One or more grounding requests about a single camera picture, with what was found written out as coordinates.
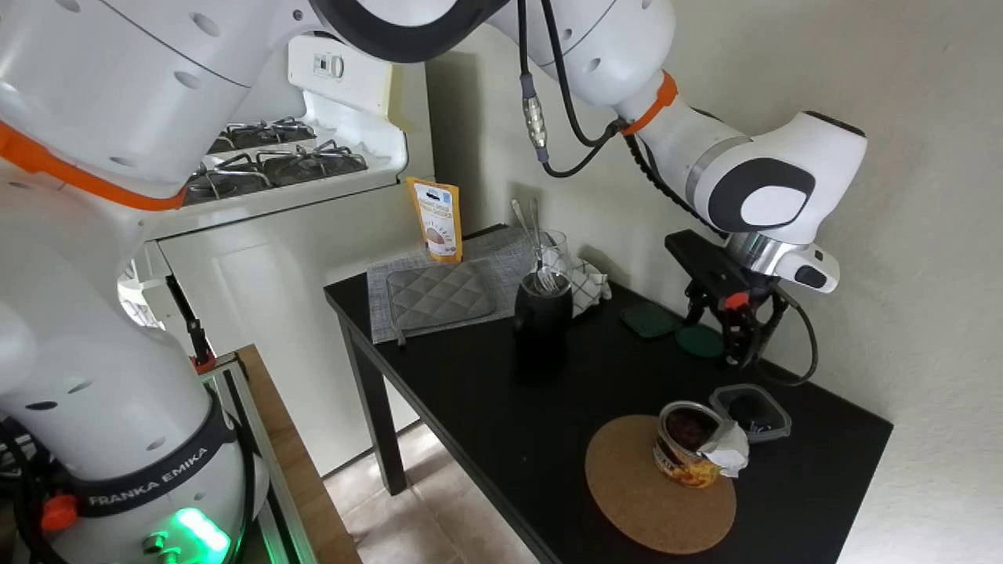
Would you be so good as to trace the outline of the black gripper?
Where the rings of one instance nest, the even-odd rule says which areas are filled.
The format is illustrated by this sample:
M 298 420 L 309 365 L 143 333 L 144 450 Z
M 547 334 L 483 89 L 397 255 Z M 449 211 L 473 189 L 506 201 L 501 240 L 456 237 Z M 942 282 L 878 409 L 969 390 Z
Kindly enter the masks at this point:
M 726 246 L 693 228 L 664 237 L 672 258 L 690 272 L 688 322 L 712 313 L 726 333 L 741 334 L 738 363 L 749 365 L 774 334 L 786 304 L 773 277 L 749 272 Z

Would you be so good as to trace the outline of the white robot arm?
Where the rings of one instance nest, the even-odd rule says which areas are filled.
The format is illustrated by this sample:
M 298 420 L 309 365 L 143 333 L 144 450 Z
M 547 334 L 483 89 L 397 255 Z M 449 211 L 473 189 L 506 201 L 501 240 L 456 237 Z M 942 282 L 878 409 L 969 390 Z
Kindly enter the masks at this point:
M 427 64 L 483 25 L 612 109 L 747 270 L 835 287 L 815 236 L 865 134 L 815 109 L 742 134 L 684 103 L 672 0 L 0 0 L 0 408 L 61 466 L 18 489 L 25 564 L 233 558 L 265 466 L 119 278 L 279 43 L 333 32 Z

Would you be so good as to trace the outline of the robot base mounting frame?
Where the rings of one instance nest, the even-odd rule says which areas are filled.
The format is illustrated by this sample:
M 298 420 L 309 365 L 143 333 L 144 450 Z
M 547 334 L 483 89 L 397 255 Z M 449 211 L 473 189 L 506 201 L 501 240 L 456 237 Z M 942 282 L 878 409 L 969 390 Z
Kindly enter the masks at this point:
M 255 343 L 223 353 L 205 382 L 252 433 L 269 491 L 245 536 L 239 564 L 360 564 L 276 382 Z

